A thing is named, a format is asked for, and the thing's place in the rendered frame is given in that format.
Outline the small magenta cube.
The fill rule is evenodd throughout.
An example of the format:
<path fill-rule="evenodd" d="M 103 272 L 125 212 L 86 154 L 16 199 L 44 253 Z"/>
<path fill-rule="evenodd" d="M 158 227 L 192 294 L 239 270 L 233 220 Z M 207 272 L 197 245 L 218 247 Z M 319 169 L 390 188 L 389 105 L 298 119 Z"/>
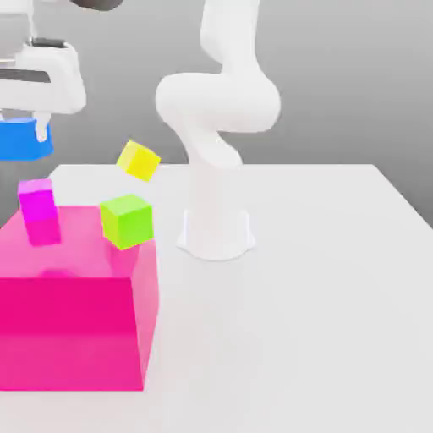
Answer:
<path fill-rule="evenodd" d="M 17 193 L 30 243 L 33 246 L 60 243 L 61 230 L 52 181 L 49 178 L 20 181 Z"/>

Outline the large pink box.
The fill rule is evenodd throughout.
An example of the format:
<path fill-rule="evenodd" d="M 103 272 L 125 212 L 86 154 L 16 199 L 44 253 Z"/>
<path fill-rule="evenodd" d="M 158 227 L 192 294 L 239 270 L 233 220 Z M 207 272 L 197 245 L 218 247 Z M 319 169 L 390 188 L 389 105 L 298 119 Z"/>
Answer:
<path fill-rule="evenodd" d="M 156 243 L 120 250 L 95 206 L 59 210 L 61 240 L 0 227 L 0 391 L 141 391 L 159 307 Z"/>

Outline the small yellow cube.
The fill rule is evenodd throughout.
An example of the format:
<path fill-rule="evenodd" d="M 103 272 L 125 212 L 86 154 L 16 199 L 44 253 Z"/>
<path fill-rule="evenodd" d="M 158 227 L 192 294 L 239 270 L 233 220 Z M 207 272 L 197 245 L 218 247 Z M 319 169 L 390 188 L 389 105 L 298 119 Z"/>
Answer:
<path fill-rule="evenodd" d="M 151 180 L 161 160 L 153 150 L 133 140 L 128 140 L 116 165 L 127 174 L 148 182 Z"/>

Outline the small green cube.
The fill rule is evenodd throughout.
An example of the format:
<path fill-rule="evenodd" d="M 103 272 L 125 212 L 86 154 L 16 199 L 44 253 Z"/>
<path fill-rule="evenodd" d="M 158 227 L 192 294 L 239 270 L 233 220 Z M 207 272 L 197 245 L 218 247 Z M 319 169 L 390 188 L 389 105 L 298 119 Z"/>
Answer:
<path fill-rule="evenodd" d="M 103 235 L 124 250 L 154 238 L 153 208 L 143 198 L 129 194 L 100 204 Z"/>

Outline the small blue cube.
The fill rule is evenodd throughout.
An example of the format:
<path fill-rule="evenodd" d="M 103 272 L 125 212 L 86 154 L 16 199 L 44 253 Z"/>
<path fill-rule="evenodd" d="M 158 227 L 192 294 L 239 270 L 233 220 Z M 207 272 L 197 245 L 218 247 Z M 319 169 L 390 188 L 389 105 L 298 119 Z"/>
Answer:
<path fill-rule="evenodd" d="M 35 161 L 52 153 L 50 127 L 47 127 L 47 139 L 39 141 L 35 119 L 0 120 L 0 161 Z"/>

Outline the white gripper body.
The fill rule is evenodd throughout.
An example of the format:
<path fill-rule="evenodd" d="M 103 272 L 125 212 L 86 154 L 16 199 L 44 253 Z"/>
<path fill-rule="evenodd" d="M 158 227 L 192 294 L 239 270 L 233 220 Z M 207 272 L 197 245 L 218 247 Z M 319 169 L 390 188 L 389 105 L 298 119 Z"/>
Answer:
<path fill-rule="evenodd" d="M 75 49 L 25 46 L 12 63 L 0 63 L 0 108 L 73 114 L 86 104 Z"/>

